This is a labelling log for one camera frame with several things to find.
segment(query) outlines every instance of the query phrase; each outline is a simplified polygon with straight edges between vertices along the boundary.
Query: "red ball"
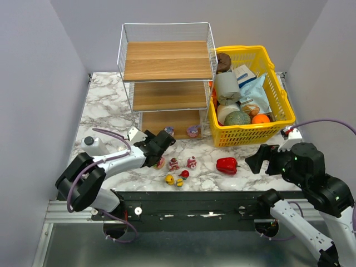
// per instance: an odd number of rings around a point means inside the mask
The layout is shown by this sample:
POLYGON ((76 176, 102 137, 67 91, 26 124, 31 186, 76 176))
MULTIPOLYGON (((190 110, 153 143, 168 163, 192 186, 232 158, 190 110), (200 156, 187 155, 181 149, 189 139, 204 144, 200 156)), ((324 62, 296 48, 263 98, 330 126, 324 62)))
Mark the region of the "red ball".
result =
POLYGON ((189 177, 189 172, 188 171, 182 171, 182 173, 179 175, 179 176, 182 176, 183 179, 187 179, 189 177))

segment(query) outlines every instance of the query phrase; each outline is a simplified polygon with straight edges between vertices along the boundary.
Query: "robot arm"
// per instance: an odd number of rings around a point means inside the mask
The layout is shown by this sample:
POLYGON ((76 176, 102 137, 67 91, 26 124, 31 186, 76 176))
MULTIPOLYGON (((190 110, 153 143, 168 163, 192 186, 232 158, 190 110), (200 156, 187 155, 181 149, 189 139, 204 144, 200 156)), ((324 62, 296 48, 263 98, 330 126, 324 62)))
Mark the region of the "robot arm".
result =
POLYGON ((142 133, 134 127, 128 131, 128 137, 133 143, 131 150, 93 157, 84 152, 76 156, 65 169, 56 182, 56 188, 67 199, 78 175, 86 167, 93 165, 74 186, 70 203, 74 211, 82 211, 91 206, 113 212, 120 204, 120 196, 114 191, 102 189, 104 180, 130 169, 153 166, 159 162, 167 148, 175 143, 175 139, 165 131, 155 136, 150 131, 142 133))
POLYGON ((319 232, 299 215, 290 214, 288 203, 278 198, 275 190, 272 195, 269 195, 269 190, 259 198, 262 205, 299 237, 315 258, 320 258, 318 266, 355 266, 356 238, 352 231, 354 199, 342 180, 325 173, 323 153, 310 143, 294 143, 285 149, 263 144, 255 155, 245 159, 255 174, 260 172, 264 160, 269 161, 266 174, 281 174, 285 181, 301 188, 305 198, 324 218, 333 243, 326 236, 321 239, 319 232))

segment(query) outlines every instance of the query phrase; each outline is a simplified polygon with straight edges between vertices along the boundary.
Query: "yellow ball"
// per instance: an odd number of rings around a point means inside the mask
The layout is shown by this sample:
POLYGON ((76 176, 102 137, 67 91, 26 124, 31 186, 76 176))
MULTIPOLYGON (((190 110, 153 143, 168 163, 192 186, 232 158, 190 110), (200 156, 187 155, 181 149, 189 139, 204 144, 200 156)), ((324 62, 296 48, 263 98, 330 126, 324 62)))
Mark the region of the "yellow ball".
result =
POLYGON ((176 183, 176 186, 182 187, 183 186, 183 179, 178 179, 177 183, 176 183))
POLYGON ((165 179, 166 183, 169 184, 169 185, 173 185, 174 184, 174 178, 173 178, 173 175, 170 175, 168 174, 166 176, 166 179, 165 179))

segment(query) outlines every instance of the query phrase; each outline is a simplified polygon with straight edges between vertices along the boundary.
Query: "cantaloupe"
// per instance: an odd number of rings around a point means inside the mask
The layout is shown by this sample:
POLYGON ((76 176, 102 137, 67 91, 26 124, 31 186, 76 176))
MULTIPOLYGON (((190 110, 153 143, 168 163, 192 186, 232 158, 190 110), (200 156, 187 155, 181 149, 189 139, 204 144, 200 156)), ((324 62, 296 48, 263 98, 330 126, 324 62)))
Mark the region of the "cantaloupe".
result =
POLYGON ((243 111, 233 111, 228 114, 224 121, 224 126, 251 124, 251 118, 243 111))

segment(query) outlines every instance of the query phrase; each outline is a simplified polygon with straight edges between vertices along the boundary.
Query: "bottle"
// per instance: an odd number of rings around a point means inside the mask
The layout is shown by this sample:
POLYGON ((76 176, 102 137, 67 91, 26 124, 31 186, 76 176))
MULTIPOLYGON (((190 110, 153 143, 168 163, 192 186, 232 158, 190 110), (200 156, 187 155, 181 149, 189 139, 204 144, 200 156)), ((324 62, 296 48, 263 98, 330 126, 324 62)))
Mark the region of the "bottle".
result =
POLYGON ((99 137, 87 136, 83 138, 80 147, 91 157, 109 154, 109 150, 99 137))

